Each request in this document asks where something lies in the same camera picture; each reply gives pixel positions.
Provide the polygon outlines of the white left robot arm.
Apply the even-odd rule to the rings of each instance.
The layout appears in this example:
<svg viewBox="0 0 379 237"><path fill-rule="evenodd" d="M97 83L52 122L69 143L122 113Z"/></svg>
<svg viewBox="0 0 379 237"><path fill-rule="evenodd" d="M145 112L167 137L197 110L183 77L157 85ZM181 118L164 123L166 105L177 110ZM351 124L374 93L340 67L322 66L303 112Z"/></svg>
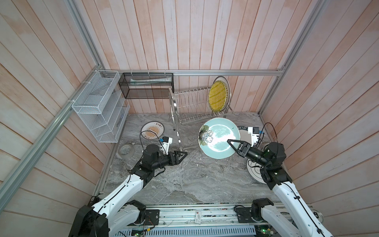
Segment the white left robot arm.
<svg viewBox="0 0 379 237"><path fill-rule="evenodd" d="M179 165L187 156L187 152L163 152L156 144L148 145L125 181L92 206L79 209L69 236L112 237L129 224L147 223L146 206L132 197L157 176L157 169Z"/></svg>

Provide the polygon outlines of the yellow woven plate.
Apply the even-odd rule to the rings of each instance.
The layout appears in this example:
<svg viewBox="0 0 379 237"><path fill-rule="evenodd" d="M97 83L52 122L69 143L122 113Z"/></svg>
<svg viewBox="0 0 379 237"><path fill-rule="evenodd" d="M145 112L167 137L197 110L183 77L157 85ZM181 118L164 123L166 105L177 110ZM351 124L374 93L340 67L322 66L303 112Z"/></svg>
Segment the yellow woven plate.
<svg viewBox="0 0 379 237"><path fill-rule="evenodd" d="M213 112L221 111L227 101L228 89L225 83L221 81L216 81L212 85L209 96L208 103L209 107Z"/></svg>

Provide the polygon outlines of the pale green flower plate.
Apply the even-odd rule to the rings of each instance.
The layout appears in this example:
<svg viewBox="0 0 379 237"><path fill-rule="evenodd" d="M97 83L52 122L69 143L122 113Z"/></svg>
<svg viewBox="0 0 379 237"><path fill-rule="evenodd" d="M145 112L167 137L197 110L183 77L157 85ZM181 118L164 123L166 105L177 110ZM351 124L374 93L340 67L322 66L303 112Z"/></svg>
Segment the pale green flower plate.
<svg viewBox="0 0 379 237"><path fill-rule="evenodd" d="M231 157L238 148L238 143L228 140L240 140L237 126L226 118L213 118L201 126L198 143L203 153L213 159L221 160Z"/></svg>

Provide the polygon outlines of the small orange sunburst plate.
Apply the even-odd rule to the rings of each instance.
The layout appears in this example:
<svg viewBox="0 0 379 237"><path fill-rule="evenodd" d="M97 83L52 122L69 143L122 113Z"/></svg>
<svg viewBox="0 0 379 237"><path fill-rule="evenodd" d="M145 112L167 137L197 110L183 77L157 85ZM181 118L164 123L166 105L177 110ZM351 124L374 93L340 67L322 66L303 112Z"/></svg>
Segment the small orange sunburst plate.
<svg viewBox="0 0 379 237"><path fill-rule="evenodd" d="M148 140L154 140L163 136L164 125L158 121L150 121L142 126L141 135Z"/></svg>

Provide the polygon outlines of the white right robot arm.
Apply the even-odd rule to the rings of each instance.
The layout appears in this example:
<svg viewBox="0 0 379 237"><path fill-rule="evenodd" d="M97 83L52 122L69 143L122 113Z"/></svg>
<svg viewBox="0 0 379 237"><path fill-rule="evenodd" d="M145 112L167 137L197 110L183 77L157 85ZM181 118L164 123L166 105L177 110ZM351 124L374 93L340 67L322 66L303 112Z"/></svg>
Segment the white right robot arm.
<svg viewBox="0 0 379 237"><path fill-rule="evenodd" d="M287 220L268 198L253 200L250 209L251 219L266 221L282 237L331 237L329 232L316 218L298 192L293 180L282 167L286 159L284 145L271 142L263 150L252 147L240 140L228 140L228 144L241 157L260 166L260 174L269 189L279 197L287 212L295 222Z"/></svg>

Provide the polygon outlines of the large orange sunburst plate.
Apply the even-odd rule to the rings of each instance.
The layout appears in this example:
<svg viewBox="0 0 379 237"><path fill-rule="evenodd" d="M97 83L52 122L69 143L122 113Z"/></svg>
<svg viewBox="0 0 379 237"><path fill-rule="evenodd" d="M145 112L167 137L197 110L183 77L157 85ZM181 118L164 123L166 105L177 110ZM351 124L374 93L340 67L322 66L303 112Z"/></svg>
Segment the large orange sunburst plate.
<svg viewBox="0 0 379 237"><path fill-rule="evenodd" d="M229 105L229 103L230 103L230 100L231 100L231 87L230 87L230 84L229 84L228 80L227 80L225 77L223 77L223 76L218 76L218 77L214 80L214 82L216 82L216 81L221 81L221 82L225 83L226 86L227 86L227 89L228 89L227 101L226 101L226 103L225 103L224 108L221 110L221 112L223 112L223 111L226 111L226 110L227 110L227 107L228 107L228 105Z"/></svg>

